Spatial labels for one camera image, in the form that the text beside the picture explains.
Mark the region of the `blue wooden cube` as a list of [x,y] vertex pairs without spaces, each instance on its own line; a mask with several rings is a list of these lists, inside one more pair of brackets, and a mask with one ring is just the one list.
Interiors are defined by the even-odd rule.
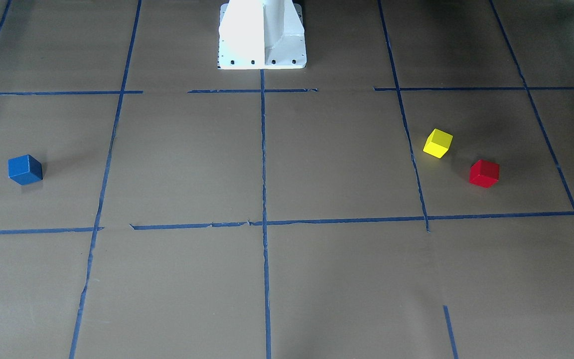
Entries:
[[42,163],[30,154],[8,159],[7,176],[19,185],[28,185],[42,181]]

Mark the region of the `yellow wooden cube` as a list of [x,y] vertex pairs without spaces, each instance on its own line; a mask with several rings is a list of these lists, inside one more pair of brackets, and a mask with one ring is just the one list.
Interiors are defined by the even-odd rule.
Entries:
[[448,152],[452,141],[452,134],[449,134],[440,129],[433,129],[433,131],[429,134],[422,150],[424,153],[428,153],[433,157],[441,159]]

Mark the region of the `red wooden cube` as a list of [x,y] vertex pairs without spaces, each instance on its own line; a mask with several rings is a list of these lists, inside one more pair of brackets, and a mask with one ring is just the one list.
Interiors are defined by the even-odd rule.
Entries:
[[499,178],[500,165],[484,159],[474,163],[469,171],[469,182],[483,188],[492,187],[499,181]]

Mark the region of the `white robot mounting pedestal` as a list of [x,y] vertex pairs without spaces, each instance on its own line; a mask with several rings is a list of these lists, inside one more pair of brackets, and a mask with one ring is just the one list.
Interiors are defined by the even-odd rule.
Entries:
[[220,6],[217,68],[302,69],[303,9],[293,0],[230,0]]

